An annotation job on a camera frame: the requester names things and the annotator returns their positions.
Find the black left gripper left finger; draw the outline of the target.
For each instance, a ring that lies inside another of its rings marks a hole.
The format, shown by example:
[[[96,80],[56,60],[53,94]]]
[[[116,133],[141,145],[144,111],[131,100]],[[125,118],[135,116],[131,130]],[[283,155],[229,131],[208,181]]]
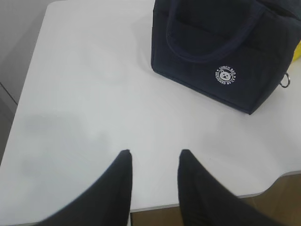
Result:
[[[121,151],[78,198],[39,226],[126,226],[132,196],[132,155]]]

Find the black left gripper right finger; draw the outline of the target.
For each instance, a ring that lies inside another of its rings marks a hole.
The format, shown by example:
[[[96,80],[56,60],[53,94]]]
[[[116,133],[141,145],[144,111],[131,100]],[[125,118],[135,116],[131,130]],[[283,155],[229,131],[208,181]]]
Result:
[[[179,156],[179,206],[186,226],[278,226],[232,194],[190,150]]]

